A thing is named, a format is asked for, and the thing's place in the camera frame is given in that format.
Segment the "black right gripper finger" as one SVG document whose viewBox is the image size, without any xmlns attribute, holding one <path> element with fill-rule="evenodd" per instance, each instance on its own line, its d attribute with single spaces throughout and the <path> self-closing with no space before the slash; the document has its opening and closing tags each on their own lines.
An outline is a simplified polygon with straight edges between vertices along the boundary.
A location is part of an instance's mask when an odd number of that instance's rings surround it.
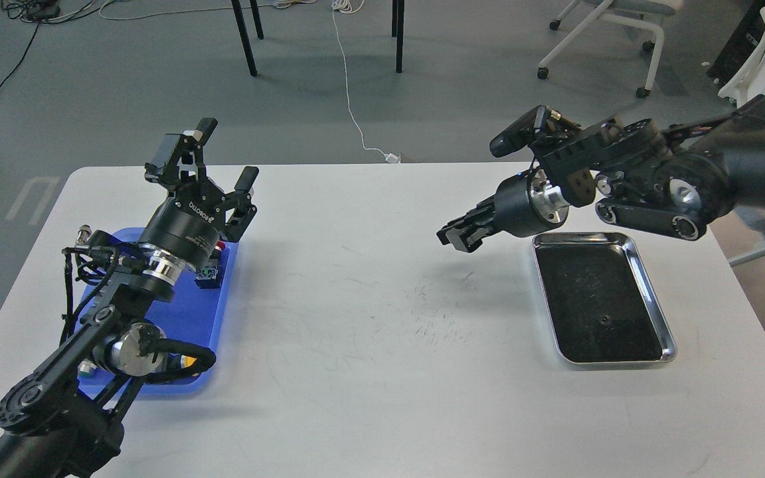
<svg viewBox="0 0 765 478">
<path fill-rule="evenodd" d="M 436 233 L 442 245 L 482 245 L 485 237 L 497 234 L 495 197 L 476 204 L 467 214 L 449 221 Z"/>
<path fill-rule="evenodd" d="M 450 221 L 450 245 L 462 253 L 473 253 L 483 244 L 483 239 L 499 231 L 495 224 L 495 206 L 477 206 Z"/>
</svg>

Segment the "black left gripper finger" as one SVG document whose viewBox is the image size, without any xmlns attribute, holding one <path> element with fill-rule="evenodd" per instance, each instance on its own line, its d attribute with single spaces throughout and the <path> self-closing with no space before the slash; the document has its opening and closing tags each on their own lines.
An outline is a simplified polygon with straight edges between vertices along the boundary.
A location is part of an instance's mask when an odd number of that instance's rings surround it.
<svg viewBox="0 0 765 478">
<path fill-rule="evenodd" d="M 226 200 L 220 204 L 223 209 L 232 209 L 232 214 L 220 233 L 222 241 L 239 242 L 257 214 L 258 209 L 252 203 L 252 195 L 253 184 L 258 174 L 258 167 L 244 167 L 234 186 L 233 193 L 228 194 Z"/>
<path fill-rule="evenodd" d="M 182 175 L 185 178 L 193 177 L 196 182 L 203 182 L 207 177 L 204 161 L 204 146 L 209 142 L 218 120 L 216 118 L 201 118 L 194 129 L 185 130 L 183 136 L 183 155 L 180 163 Z"/>
</svg>

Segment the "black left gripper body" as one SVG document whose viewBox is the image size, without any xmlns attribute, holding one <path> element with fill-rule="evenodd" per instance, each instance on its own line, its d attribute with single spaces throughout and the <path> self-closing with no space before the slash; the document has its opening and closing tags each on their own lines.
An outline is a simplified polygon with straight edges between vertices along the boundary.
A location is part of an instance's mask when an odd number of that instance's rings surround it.
<svg viewBox="0 0 765 478">
<path fill-rule="evenodd" d="M 199 270 L 209 260 L 226 221 L 226 206 L 220 211 L 216 207 L 230 194 L 210 179 L 183 183 L 175 191 L 163 187 L 167 198 L 137 241 L 162 249 Z"/>
</svg>

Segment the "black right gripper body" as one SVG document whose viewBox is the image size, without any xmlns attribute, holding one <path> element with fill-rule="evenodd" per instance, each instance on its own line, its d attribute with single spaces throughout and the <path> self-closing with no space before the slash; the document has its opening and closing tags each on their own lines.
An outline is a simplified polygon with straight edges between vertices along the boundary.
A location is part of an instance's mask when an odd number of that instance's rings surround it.
<svg viewBox="0 0 765 478">
<path fill-rule="evenodd" d="M 561 227 L 570 203 L 546 175 L 514 175 L 498 186 L 493 197 L 496 230 L 529 237 Z"/>
</svg>

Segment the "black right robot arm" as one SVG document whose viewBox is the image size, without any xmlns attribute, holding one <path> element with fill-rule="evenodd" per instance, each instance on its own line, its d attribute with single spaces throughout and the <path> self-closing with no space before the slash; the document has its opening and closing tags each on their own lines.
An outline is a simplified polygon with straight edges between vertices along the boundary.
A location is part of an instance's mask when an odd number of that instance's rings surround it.
<svg viewBox="0 0 765 478">
<path fill-rule="evenodd" d="M 652 119 L 605 118 L 582 127 L 535 106 L 498 133 L 491 154 L 528 147 L 535 165 L 437 231 L 473 253 L 501 231 L 530 237 L 561 227 L 592 204 L 613 226 L 696 241 L 736 208 L 765 209 L 765 96 L 735 111 L 658 128 Z"/>
</svg>

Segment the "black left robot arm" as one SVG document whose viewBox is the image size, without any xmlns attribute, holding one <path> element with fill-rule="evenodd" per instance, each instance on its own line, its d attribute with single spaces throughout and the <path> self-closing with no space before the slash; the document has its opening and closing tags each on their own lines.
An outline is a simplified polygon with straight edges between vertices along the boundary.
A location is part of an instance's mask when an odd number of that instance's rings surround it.
<svg viewBox="0 0 765 478">
<path fill-rule="evenodd" d="M 207 176 L 203 149 L 216 128 L 203 118 L 167 134 L 145 180 L 167 198 L 134 241 L 83 226 L 66 265 L 60 344 L 0 400 L 0 477 L 89 477 L 120 454 L 124 417 L 143 385 L 209 371 L 215 353 L 167 338 L 147 319 L 183 273 L 214 281 L 218 246 L 237 243 L 257 214 L 259 170 L 244 167 L 229 193 Z"/>
</svg>

